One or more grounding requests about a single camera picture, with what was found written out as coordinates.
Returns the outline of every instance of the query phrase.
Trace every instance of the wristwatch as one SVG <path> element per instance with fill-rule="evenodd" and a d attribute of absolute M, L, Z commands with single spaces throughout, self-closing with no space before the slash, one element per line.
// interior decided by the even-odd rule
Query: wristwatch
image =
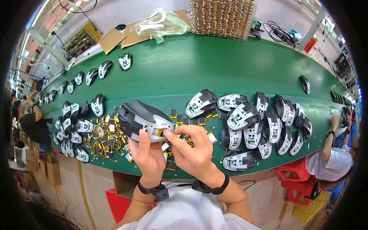
<path fill-rule="evenodd" d="M 165 187 L 165 185 L 161 184 L 154 187 L 154 188 L 145 188 L 141 185 L 140 182 L 138 182 L 138 189 L 143 193 L 143 194 L 150 194 L 152 193 L 155 196 L 155 201 L 164 201 L 167 198 L 169 198 L 169 191 L 167 190 L 167 188 Z"/>
<path fill-rule="evenodd" d="M 332 134 L 333 137 L 335 138 L 335 131 L 330 131 L 327 136 L 329 136 L 330 134 Z"/>
<path fill-rule="evenodd" d="M 210 189 L 210 187 L 208 187 L 206 184 L 204 184 L 203 182 L 201 182 L 200 180 L 197 179 L 193 182 L 192 189 L 196 190 L 196 191 L 199 191 L 199 192 L 206 193 L 206 194 L 212 193 L 214 195 L 219 195 L 219 194 L 224 192 L 225 188 L 229 184 L 229 176 L 226 175 L 226 174 L 224 174 L 224 175 L 225 175 L 225 181 L 224 181 L 224 183 L 222 184 L 221 187 Z"/>

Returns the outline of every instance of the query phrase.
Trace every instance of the hair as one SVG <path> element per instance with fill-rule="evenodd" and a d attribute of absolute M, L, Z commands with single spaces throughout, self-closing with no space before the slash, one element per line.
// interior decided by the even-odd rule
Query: hair
<path fill-rule="evenodd" d="M 352 150 L 355 151 L 355 157 L 357 157 L 357 154 L 358 154 L 358 148 L 351 148 Z M 322 191 L 326 191 L 326 190 L 329 190 L 335 186 L 337 186 L 338 184 L 340 184 L 341 182 L 343 182 L 352 172 L 353 170 L 353 167 L 351 167 L 349 169 L 349 171 L 344 175 L 342 176 L 340 179 L 336 180 L 336 181 L 326 181 L 326 180 L 320 180 L 319 181 L 319 188 L 322 190 Z"/>
<path fill-rule="evenodd" d="M 64 211 L 58 210 L 54 202 L 41 194 L 32 193 L 26 205 L 39 229 L 81 230 L 72 222 L 75 219 L 69 216 L 66 207 Z"/>
<path fill-rule="evenodd" d="M 19 116 L 18 108 L 20 104 L 21 104 L 21 101 L 18 100 L 18 101 L 15 101 L 13 105 L 11 106 L 11 115 L 15 117 L 17 120 Z"/>

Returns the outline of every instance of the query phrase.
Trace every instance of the woman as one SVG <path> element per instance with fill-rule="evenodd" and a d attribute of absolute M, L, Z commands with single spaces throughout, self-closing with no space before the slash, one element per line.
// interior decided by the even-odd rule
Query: woman
<path fill-rule="evenodd" d="M 178 134 L 191 137 L 195 147 L 191 148 Z M 210 189 L 226 186 L 224 173 L 211 162 L 213 147 L 203 127 L 181 125 L 174 132 L 164 130 L 164 135 L 173 145 L 178 167 Z M 159 186 L 166 165 L 161 143 L 150 143 L 148 134 L 140 130 L 139 143 L 129 138 L 129 148 L 142 172 L 141 186 L 146 189 Z M 169 198 L 156 203 L 152 210 L 155 196 L 144 194 L 137 186 L 124 218 L 112 229 L 259 229 L 252 225 L 247 194 L 232 179 L 217 196 L 193 190 L 191 186 L 176 186 L 179 183 L 165 185 Z"/>

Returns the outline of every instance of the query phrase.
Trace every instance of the assembly line table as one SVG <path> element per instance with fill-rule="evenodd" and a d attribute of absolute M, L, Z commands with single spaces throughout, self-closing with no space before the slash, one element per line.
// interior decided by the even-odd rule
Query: assembly line table
<path fill-rule="evenodd" d="M 313 125 L 313 133 L 310 139 L 304 140 L 302 149 L 295 156 L 289 153 L 280 156 L 273 144 L 267 159 L 257 160 L 254 167 L 241 173 L 225 170 L 220 164 L 225 152 L 220 146 L 222 120 L 213 118 L 207 121 L 207 130 L 215 127 L 213 133 L 218 139 L 213 146 L 212 161 L 229 176 L 236 176 L 272 169 L 321 148 L 330 129 L 331 117 L 341 113 L 342 105 L 332 102 L 330 91 L 344 95 L 347 93 L 344 85 L 317 62 L 290 48 L 263 39 L 249 38 L 243 42 L 191 33 L 166 36 L 164 39 L 165 42 L 159 45 L 155 40 L 148 40 L 123 50 L 117 47 L 108 55 L 99 53 L 54 80 L 43 90 L 43 95 L 53 89 L 59 90 L 63 81 L 71 81 L 80 71 L 86 75 L 104 61 L 113 61 L 113 67 L 105 79 L 96 78 L 91 86 L 87 86 L 84 77 L 83 83 L 76 86 L 72 94 L 67 89 L 63 94 L 59 91 L 53 102 L 42 105 L 44 118 L 53 118 L 53 132 L 65 101 L 80 104 L 87 100 L 90 103 L 100 93 L 106 98 L 104 114 L 110 115 L 114 107 L 138 99 L 168 116 L 171 109 L 177 109 L 177 114 L 187 117 L 186 103 L 203 89 L 215 92 L 218 97 L 225 93 L 241 93 L 247 96 L 249 102 L 253 102 L 254 94 L 260 91 L 269 97 L 269 108 L 274 108 L 273 96 L 279 94 L 303 106 Z M 133 55 L 133 64 L 127 71 L 122 71 L 118 58 L 128 52 Z M 301 87 L 300 75 L 306 76 L 310 82 L 311 92 L 308 95 Z M 52 147 L 61 150 L 54 141 Z M 244 142 L 240 149 L 246 150 Z M 89 163 L 123 173 L 141 174 L 136 164 L 129 163 L 125 156 L 114 152 L 113 159 L 117 162 L 105 160 L 102 164 L 102 158 L 98 158 Z M 176 171 L 164 171 L 163 177 L 193 178 L 178 167 Z"/>

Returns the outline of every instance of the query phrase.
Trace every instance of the plastic bag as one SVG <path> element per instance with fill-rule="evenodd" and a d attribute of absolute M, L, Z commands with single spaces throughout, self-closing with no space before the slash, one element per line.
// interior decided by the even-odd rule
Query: plastic bag
<path fill-rule="evenodd" d="M 190 30 L 179 16 L 168 9 L 157 8 L 149 17 L 137 22 L 130 28 L 139 36 L 150 36 L 156 43 L 164 42 L 163 36 L 179 35 Z"/>

